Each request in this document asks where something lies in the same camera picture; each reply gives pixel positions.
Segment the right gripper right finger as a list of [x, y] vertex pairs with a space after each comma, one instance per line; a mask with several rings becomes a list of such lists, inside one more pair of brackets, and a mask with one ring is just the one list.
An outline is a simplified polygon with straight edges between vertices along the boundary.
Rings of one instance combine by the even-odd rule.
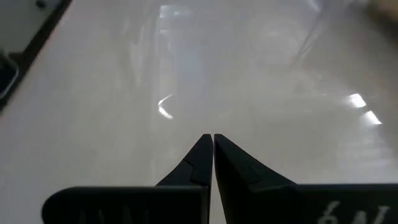
[[222, 134], [214, 144], [227, 224], [398, 224], [398, 184], [296, 184]]

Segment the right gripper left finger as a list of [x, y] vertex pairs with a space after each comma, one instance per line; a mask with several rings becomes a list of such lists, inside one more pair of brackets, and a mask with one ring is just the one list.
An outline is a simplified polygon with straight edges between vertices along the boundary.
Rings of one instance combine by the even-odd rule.
[[204, 134], [150, 187], [70, 187], [43, 204], [44, 224], [209, 224], [213, 140]]

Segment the black aluminium table frame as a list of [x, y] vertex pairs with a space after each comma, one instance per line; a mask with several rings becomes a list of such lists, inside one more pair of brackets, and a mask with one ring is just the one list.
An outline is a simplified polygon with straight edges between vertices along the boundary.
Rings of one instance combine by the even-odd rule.
[[0, 50], [19, 66], [19, 76], [0, 100], [0, 112], [23, 81], [73, 0], [0, 0]]

